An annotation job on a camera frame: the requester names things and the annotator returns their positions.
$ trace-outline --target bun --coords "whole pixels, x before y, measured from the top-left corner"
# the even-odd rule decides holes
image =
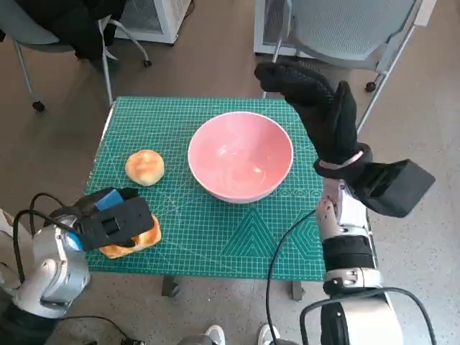
[[[161,240],[160,222],[157,217],[152,214],[154,226],[149,231],[143,232],[132,239],[136,243],[134,247],[126,248],[120,247],[115,244],[100,248],[101,252],[109,259],[116,259],[117,257],[124,257],[125,255],[139,252],[145,248],[151,247]]]
[[[163,177],[165,162],[157,152],[151,149],[141,149],[129,156],[124,171],[135,183],[148,187]]]

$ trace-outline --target black jacket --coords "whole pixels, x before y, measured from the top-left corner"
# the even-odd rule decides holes
[[[26,13],[52,32],[59,40],[71,45],[78,57],[96,60],[102,56],[102,37],[97,20],[108,15],[119,20],[126,0],[16,0]],[[104,31],[106,45],[111,45],[115,26]]]

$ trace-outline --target table leg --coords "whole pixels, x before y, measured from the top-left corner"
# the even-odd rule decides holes
[[[174,298],[179,293],[179,290],[179,284],[176,283],[174,276],[166,275],[163,277],[161,296]]]
[[[302,300],[305,290],[302,288],[302,282],[290,282],[293,300]]]

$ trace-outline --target cutting mat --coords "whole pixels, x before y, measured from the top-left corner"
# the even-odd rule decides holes
[[[227,111],[253,111],[274,119],[290,135],[292,170],[271,195],[249,205],[231,205],[207,194],[188,169],[188,143],[195,130]],[[88,253],[93,271],[153,275],[266,278],[282,235],[316,207],[322,180],[298,115],[283,100],[230,98],[142,98],[116,100],[104,130],[86,192],[108,186],[139,187],[124,173],[131,153],[158,151],[165,161],[161,181],[140,188],[158,217],[162,241],[155,247],[110,260]],[[314,217],[285,242],[274,278],[322,280],[323,260]]]

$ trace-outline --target white sneaker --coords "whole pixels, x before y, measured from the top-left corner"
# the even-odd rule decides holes
[[[275,331],[276,339],[281,338],[280,332],[273,326],[273,331]],[[270,326],[265,324],[262,326],[259,332],[259,339],[257,340],[257,345],[269,345],[273,340],[272,332],[270,332]]]
[[[206,331],[206,335],[217,345],[225,345],[225,334],[222,327],[218,325],[212,325]]]

